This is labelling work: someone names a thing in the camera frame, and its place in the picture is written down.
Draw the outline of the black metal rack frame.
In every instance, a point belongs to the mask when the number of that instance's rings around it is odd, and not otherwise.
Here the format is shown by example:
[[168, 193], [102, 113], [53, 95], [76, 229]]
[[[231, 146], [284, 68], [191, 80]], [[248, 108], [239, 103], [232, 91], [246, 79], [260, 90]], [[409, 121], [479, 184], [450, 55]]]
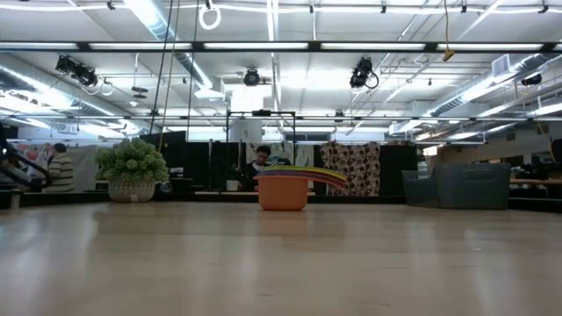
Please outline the black metal rack frame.
[[[229, 132], [229, 126], [232, 124], [233, 121], [240, 120], [240, 119], [255, 119], [261, 121], [262, 119], [274, 119], [276, 122], [280, 123], [288, 118], [292, 119], [292, 128], [294, 129], [296, 126], [296, 118], [297, 118], [296, 113], [294, 111], [271, 111], [271, 110], [227, 111], [226, 126], [225, 126], [226, 142], [230, 143], [228, 132]], [[296, 135], [296, 130], [294, 129], [292, 133], [292, 141], [294, 145], [296, 145], [295, 135]], [[238, 142], [237, 144], [240, 146], [241, 145], [246, 146], [247, 143]], [[243, 154], [244, 152], [241, 149], [239, 150], [239, 154]], [[239, 158], [238, 166], [231, 168], [233, 179], [235, 179], [236, 181], [238, 181], [238, 176], [237, 176], [238, 171], [244, 166], [245, 162], [246, 161], [243, 162], [241, 158]]]

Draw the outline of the yellow measuring cup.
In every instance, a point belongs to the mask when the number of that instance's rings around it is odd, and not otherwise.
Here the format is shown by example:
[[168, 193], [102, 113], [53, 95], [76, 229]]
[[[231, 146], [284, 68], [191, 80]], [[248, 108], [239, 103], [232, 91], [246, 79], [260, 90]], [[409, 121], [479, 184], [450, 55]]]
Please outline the yellow measuring cup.
[[291, 166], [291, 165], [276, 165], [276, 166], [269, 166], [263, 169], [263, 172], [281, 172], [281, 173], [300, 173], [304, 175], [315, 175], [315, 176], [331, 176], [333, 178], [338, 178], [343, 181], [347, 179], [347, 177], [339, 172], [336, 172], [331, 169], [323, 169], [323, 168], [316, 168], [316, 167], [303, 167], [303, 166]]

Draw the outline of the grey plastic basket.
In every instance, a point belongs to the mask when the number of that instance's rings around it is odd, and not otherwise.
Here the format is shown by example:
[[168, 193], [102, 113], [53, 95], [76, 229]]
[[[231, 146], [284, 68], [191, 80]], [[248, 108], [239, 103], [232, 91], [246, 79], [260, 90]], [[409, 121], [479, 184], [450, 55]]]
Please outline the grey plastic basket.
[[402, 172], [408, 205], [444, 209], [505, 210], [511, 166], [507, 163], [445, 163], [424, 177]]

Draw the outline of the green potted plant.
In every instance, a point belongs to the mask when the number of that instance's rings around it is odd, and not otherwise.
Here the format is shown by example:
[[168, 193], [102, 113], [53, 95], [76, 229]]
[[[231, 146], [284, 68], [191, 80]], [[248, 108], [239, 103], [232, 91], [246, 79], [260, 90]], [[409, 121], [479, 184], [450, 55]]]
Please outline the green potted plant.
[[169, 179], [169, 169], [154, 145], [140, 138], [125, 139], [96, 153], [97, 180], [108, 182], [108, 193], [118, 203], [145, 203], [156, 185]]

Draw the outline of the black partition panel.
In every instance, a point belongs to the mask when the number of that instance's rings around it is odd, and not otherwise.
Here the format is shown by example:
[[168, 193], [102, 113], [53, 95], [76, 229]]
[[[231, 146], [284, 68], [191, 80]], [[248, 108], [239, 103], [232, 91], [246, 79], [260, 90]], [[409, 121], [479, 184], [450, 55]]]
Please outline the black partition panel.
[[216, 137], [188, 141], [185, 131], [153, 133], [140, 138], [158, 149], [169, 169], [169, 181], [176, 194], [197, 190], [227, 191], [226, 181], [235, 180], [232, 167], [244, 162], [245, 149]]
[[416, 147], [382, 146], [379, 163], [378, 194], [382, 197], [403, 196], [402, 171], [418, 169]]

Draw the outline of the black table frame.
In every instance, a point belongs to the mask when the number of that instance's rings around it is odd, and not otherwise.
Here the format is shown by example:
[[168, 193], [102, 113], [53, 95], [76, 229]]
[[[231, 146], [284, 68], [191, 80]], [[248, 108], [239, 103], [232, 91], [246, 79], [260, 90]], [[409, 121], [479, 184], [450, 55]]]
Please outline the black table frame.
[[[154, 196], [156, 202], [211, 202], [211, 203], [256, 203], [256, 193], [196, 192], [193, 195]], [[17, 190], [0, 190], [0, 210], [16, 207], [72, 205], [111, 202], [105, 191], [82, 193], [32, 193]], [[404, 197], [332, 197], [309, 196], [309, 204], [351, 204], [351, 205], [404, 205]], [[519, 211], [552, 212], [562, 214], [562, 199], [510, 197], [508, 208]]]

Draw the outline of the purple measuring cup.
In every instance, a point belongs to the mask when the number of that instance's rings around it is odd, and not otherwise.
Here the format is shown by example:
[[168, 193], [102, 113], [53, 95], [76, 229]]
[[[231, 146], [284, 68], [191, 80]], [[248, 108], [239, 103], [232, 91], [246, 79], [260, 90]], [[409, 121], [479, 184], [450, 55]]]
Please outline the purple measuring cup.
[[284, 176], [284, 177], [294, 177], [299, 179], [306, 179], [315, 182], [328, 183], [336, 187], [345, 187], [347, 185], [347, 178], [340, 176], [333, 176], [325, 173], [316, 172], [292, 172], [292, 171], [264, 171], [260, 172], [256, 178], [266, 177], [266, 176]]

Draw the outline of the colourful printed cloth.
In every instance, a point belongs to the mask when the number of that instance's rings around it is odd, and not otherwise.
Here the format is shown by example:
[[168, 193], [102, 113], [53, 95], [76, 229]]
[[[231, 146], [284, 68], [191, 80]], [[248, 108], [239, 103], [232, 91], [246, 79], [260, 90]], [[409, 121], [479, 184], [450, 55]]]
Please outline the colourful printed cloth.
[[10, 144], [8, 156], [8, 171], [13, 174], [11, 179], [13, 183], [37, 193], [51, 185], [45, 146]]

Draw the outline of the white cylinder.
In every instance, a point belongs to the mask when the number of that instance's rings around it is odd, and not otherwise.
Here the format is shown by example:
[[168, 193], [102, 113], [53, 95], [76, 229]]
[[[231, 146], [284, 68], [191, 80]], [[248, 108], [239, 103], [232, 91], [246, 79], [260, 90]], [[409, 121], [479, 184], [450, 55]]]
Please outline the white cylinder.
[[229, 142], [261, 143], [263, 127], [261, 120], [240, 119], [229, 126]]

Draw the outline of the grey hanging cloth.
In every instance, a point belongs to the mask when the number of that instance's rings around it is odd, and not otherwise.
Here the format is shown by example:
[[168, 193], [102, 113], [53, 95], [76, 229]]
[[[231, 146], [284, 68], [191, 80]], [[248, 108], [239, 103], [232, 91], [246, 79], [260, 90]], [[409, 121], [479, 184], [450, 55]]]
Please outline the grey hanging cloth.
[[96, 189], [97, 150], [97, 146], [71, 147], [68, 150], [68, 156], [74, 165], [74, 192]]

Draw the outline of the orange measuring cup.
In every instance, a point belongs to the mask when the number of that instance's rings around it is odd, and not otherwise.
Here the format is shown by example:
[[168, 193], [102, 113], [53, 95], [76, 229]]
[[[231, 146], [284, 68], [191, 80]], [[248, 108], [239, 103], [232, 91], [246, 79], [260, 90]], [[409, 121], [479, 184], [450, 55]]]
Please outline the orange measuring cup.
[[265, 177], [258, 181], [258, 204], [265, 211], [302, 211], [307, 205], [308, 181]]

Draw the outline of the brown patterned cloth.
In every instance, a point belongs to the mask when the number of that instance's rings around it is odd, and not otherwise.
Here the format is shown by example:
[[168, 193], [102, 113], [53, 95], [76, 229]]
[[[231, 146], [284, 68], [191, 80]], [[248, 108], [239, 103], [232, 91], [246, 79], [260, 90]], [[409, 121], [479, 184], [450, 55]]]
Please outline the brown patterned cloth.
[[380, 188], [380, 146], [370, 142], [363, 145], [343, 145], [329, 142], [321, 145], [321, 159], [325, 169], [346, 176], [346, 186], [331, 187], [329, 194], [345, 197], [374, 197]]

